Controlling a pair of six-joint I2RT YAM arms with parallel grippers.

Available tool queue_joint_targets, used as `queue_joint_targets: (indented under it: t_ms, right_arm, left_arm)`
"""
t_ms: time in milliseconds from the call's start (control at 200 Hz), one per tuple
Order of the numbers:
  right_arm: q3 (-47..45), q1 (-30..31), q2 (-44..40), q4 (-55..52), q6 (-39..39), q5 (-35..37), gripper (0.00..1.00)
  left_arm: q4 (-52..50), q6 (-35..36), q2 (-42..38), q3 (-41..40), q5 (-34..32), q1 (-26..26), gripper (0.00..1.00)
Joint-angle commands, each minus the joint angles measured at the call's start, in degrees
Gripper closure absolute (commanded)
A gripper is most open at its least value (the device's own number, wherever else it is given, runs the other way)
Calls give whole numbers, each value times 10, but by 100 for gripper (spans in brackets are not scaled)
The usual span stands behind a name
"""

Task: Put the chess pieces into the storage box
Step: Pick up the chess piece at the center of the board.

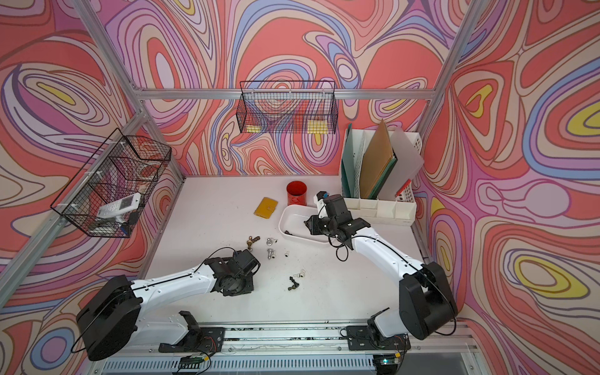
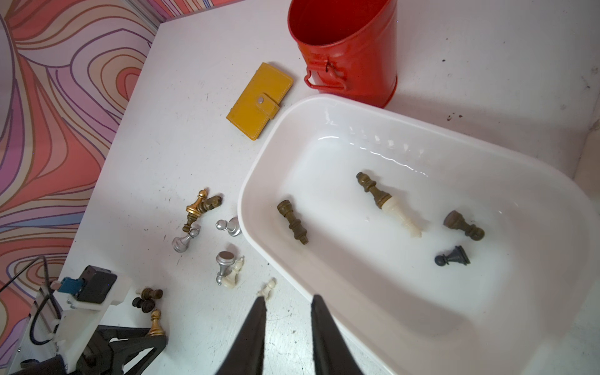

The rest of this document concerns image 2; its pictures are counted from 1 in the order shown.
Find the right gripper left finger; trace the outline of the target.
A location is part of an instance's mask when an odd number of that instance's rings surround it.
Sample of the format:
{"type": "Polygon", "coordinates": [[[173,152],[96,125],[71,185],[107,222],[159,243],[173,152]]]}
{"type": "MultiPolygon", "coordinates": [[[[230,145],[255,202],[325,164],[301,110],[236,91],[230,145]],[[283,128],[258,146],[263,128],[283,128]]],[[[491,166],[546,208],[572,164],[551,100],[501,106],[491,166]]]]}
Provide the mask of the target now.
{"type": "Polygon", "coordinates": [[[262,374],[267,307],[257,297],[217,374],[262,374]]]}

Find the black pawn chess piece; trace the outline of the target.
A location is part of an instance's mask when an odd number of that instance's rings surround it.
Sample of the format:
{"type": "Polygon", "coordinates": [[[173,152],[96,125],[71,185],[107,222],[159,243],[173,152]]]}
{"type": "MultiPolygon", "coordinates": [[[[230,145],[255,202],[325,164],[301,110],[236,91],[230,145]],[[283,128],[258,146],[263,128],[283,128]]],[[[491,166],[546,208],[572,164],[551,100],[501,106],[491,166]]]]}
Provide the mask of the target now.
{"type": "Polygon", "coordinates": [[[470,259],[464,247],[458,245],[451,252],[447,254],[441,254],[435,256],[434,262],[439,267],[448,266],[450,263],[462,264],[464,266],[470,265],[470,259]]]}

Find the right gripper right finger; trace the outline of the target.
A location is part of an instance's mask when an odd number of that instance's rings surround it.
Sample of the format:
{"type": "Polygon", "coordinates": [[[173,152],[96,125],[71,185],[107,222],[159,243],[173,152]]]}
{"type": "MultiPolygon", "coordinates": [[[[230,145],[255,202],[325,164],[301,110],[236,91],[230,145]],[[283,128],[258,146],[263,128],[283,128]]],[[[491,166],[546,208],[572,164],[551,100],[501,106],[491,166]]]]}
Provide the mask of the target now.
{"type": "Polygon", "coordinates": [[[321,295],[312,299],[311,322],[315,373],[363,374],[321,295]]]}

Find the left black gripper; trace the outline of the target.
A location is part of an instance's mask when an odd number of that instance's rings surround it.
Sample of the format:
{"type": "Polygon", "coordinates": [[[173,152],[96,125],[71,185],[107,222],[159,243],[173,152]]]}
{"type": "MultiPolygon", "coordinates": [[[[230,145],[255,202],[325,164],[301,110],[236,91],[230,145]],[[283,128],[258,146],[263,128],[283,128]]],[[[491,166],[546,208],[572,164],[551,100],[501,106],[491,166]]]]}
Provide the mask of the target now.
{"type": "Polygon", "coordinates": [[[149,328],[99,326],[72,374],[143,374],[166,348],[167,336],[149,328]]]}

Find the bronze pawn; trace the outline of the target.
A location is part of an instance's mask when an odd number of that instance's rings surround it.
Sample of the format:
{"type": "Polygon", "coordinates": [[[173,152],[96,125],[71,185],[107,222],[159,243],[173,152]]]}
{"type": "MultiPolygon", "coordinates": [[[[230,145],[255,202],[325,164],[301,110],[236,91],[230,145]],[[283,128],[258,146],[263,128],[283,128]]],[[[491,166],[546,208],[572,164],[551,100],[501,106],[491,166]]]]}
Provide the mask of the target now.
{"type": "Polygon", "coordinates": [[[451,211],[444,219],[443,225],[451,230],[462,231],[465,236],[473,241],[480,241],[484,238],[485,232],[475,224],[469,224],[464,216],[456,211],[451,211]]]}

